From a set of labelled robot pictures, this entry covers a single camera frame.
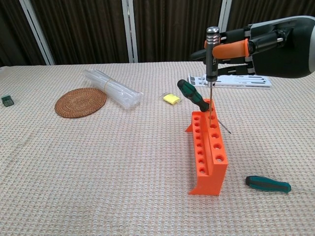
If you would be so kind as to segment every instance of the orange tool holder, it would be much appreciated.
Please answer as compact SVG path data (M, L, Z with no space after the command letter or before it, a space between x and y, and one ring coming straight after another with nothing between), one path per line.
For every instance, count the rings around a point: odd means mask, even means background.
M211 125L209 116L209 111L192 112L191 125L186 129L193 135L197 171L197 186L189 194L219 195L228 165L213 100Z

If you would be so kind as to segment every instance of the yellow sponge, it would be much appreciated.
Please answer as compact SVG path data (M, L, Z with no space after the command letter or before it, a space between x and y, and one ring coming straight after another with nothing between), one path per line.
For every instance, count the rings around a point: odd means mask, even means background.
M168 102L168 103L170 103L172 105L175 105L176 103L181 101L181 99L178 96L175 96L175 95L173 95L171 93L165 95L163 97L163 99L164 99L164 101L166 101L166 102Z

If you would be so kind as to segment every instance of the woven rattan coaster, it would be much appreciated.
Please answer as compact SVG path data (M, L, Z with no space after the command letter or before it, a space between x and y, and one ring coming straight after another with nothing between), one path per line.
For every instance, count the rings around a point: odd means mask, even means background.
M88 116L106 102L106 94L96 88L78 88L67 92L55 104L55 111L65 118Z

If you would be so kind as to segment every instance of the clear plastic tube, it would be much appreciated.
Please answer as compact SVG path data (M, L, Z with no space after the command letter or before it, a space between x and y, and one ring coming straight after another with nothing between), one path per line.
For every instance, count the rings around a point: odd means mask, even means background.
M99 70L84 70L83 74L91 80L95 87L127 110L136 107L141 101L142 93L126 87Z

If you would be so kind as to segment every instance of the green screwdriver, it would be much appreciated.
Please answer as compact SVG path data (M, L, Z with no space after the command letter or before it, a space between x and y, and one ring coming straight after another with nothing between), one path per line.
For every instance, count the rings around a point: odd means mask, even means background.
M196 88L192 84L188 83L186 80L181 79L177 82L177 87L186 98L188 98L194 104L198 105L202 112L206 112L209 110L210 104L203 100L200 93L197 92ZM221 121L219 121L219 119L218 122L222 125L224 129L227 130L227 132L231 134L231 132L225 127L224 124L222 124Z
M270 178L261 176L247 176L245 184L251 188L268 191L268 192L284 192L291 191L291 185L287 182L279 182Z

